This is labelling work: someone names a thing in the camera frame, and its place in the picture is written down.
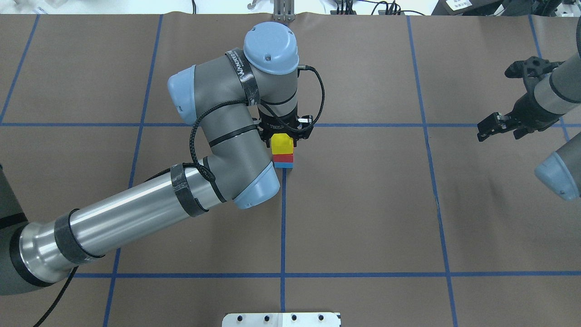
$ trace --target white label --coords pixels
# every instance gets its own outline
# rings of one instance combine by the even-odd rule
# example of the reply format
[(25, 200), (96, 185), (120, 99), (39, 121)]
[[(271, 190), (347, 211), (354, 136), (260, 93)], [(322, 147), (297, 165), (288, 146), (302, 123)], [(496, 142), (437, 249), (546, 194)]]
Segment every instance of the white label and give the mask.
[(470, 0), (446, 0), (446, 3), (453, 11), (464, 9), (472, 5)]

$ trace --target table surface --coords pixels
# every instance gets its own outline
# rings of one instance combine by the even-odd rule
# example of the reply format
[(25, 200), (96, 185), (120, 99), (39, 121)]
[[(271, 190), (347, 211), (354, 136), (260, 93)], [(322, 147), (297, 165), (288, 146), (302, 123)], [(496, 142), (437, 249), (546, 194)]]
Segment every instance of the table surface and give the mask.
[[(240, 47), (271, 15), (1, 18), (0, 161), (28, 218), (49, 222), (188, 162), (168, 77)], [(282, 190), (82, 266), (45, 326), (278, 311), (341, 312), (345, 326), (581, 325), (581, 201), (533, 174), (581, 131), (581, 112), (518, 141), (476, 138), (524, 92), (505, 68), (569, 58), (576, 22), (298, 15), (301, 63), (327, 101), (295, 168), (278, 170)], [(337, 42), (339, 30), (352, 37)], [(301, 115), (316, 111), (314, 76), (301, 74), (298, 96)], [(0, 325), (32, 325), (62, 284), (0, 297)]]

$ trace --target blue joint cap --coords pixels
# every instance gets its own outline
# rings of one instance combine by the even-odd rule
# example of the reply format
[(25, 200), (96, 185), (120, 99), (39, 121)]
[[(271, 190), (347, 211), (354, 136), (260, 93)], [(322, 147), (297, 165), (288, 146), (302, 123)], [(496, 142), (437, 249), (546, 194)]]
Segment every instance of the blue joint cap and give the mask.
[(571, 201), (579, 197), (577, 183), (558, 153), (553, 152), (535, 168), (535, 175), (563, 200)]
[(254, 67), (274, 75), (290, 74), (299, 65), (295, 34), (276, 22), (260, 23), (246, 33), (244, 55)]
[(196, 115), (196, 100), (193, 94), (193, 73), (196, 65), (173, 75), (167, 80), (167, 89), (178, 113), (188, 125), (193, 125)]
[(271, 162), (244, 191), (234, 198), (234, 203), (240, 209), (248, 209), (275, 196), (280, 188), (277, 173)]

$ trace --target red block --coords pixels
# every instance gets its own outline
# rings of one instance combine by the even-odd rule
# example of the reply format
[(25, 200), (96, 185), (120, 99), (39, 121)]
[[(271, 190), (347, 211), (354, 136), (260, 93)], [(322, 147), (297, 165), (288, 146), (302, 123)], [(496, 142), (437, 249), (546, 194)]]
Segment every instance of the red block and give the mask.
[(293, 154), (274, 154), (272, 155), (272, 161), (274, 162), (293, 162)]

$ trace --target gray robot arm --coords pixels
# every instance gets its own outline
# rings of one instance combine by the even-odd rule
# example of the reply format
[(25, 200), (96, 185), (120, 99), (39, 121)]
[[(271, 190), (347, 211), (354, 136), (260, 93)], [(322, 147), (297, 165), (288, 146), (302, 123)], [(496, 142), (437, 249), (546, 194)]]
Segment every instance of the gray robot arm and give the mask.
[[(565, 62), (549, 62), (531, 57), (513, 63), (505, 72), (510, 78), (523, 78), (526, 94), (513, 110), (495, 112), (478, 124), (478, 140), (497, 133), (514, 131), (519, 139), (534, 131), (544, 131), (559, 118), (581, 105), (581, 19), (577, 27), (578, 52)], [(565, 200), (581, 196), (581, 136), (552, 153), (535, 169), (535, 175)]]
[[(239, 208), (249, 208), (278, 192), (263, 141), (281, 126), (267, 125), (259, 133), (247, 105), (260, 99), (280, 116), (274, 119), (261, 112), (260, 123), (272, 119), (297, 126), (296, 39), (282, 24), (262, 23), (248, 32), (243, 53), (237, 53), (238, 58), (222, 56), (168, 81), (174, 105), (189, 124), (224, 101), (248, 101), (225, 106), (201, 121), (213, 153), (197, 163), (204, 169), (195, 163), (175, 165), (145, 183), (45, 224), (28, 223), (0, 169), (0, 295), (49, 286), (66, 278), (75, 266), (222, 202), (232, 200)], [(213, 178), (202, 173), (205, 169)]]

